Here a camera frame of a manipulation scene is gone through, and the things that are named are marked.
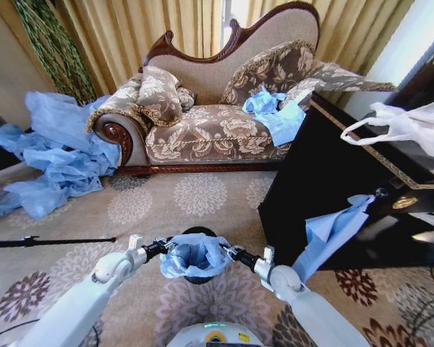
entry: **black wooden furniture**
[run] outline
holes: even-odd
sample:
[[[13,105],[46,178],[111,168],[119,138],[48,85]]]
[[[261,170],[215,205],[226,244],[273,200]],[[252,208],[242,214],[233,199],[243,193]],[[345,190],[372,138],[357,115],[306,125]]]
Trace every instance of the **black wooden furniture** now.
[[[387,237],[374,241],[379,244],[353,238],[323,268],[427,265],[432,249],[411,238],[424,231],[424,223],[409,222],[407,213],[434,211],[434,158],[413,142],[362,147],[339,137],[345,127],[370,112],[367,106],[374,95],[387,99],[386,103],[393,97],[371,92],[314,93],[305,122],[259,207],[265,236],[276,249],[278,264],[292,265],[305,248],[305,219],[348,207],[346,199],[352,195],[376,194],[367,211],[367,223],[384,215],[403,214],[399,231],[385,231]],[[348,107],[360,98],[366,104]],[[382,131],[362,127],[354,133],[364,138]]]

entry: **floral carpet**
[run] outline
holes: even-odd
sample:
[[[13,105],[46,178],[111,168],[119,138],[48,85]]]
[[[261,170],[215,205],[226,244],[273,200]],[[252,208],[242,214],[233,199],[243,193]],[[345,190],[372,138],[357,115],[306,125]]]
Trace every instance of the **floral carpet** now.
[[[35,176],[18,166],[0,173],[0,188]],[[0,240],[117,237],[115,243],[0,249],[0,332],[37,319],[98,258],[127,247],[130,234],[149,244],[155,237],[205,226],[262,254],[265,237],[257,206],[274,172],[184,173],[143,178],[113,176],[105,189],[70,200],[43,220],[22,210],[0,217]],[[226,321],[247,326],[267,346],[315,346],[290,308],[265,290],[239,263],[201,286],[168,280],[159,259],[142,266],[112,296],[95,325],[100,346],[165,346],[187,325]],[[434,346],[434,282],[427,268],[319,271],[307,282],[329,300],[375,347]],[[0,346],[31,325],[0,335]],[[95,346],[91,330],[81,346]]]

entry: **drawer handle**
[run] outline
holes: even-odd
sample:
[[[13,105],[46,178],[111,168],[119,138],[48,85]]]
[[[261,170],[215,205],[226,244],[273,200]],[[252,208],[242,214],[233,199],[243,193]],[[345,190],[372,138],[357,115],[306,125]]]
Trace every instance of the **drawer handle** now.
[[[392,204],[392,208],[394,210],[400,210],[402,208],[412,206],[416,202],[418,202],[416,197],[400,197],[397,201],[395,201],[395,203]]]

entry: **wall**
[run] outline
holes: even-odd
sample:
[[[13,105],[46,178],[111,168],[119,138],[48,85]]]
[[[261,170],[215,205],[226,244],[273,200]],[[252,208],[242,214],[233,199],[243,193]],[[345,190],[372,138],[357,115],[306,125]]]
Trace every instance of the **wall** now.
[[[367,77],[399,86],[433,42],[434,0],[415,0]],[[353,95],[344,109],[350,114],[363,114],[370,100],[377,101],[372,93],[366,94]]]
[[[28,90],[52,91],[0,16],[0,116],[22,129],[30,126],[24,104]]]

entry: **blue plastic bag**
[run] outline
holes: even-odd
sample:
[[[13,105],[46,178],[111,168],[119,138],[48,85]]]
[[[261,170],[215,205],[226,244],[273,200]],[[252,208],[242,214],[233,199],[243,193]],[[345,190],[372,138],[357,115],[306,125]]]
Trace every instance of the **blue plastic bag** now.
[[[167,278],[212,277],[219,275],[231,262],[219,244],[229,246],[224,237],[205,234],[174,236],[176,244],[168,254],[161,254],[161,272]]]
[[[290,101],[275,114],[261,114],[252,119],[267,127],[274,146],[281,146],[294,140],[305,119],[305,112],[297,103]]]
[[[262,85],[262,91],[248,98],[243,105],[246,113],[254,112],[256,116],[266,113],[276,113],[278,101],[286,98],[285,93],[269,93]]]
[[[305,221],[307,246],[292,266],[305,282],[343,244],[355,235],[368,219],[368,205],[373,195],[355,195],[347,199],[352,205],[345,210]]]
[[[5,124],[0,127],[0,145],[43,175],[6,186],[0,193],[0,215],[22,206],[31,217],[41,219],[64,205],[68,197],[103,189],[99,176],[114,173],[120,149],[93,132],[84,133],[84,128],[90,114],[106,99],[80,107],[67,95],[26,95],[34,132],[25,134]]]

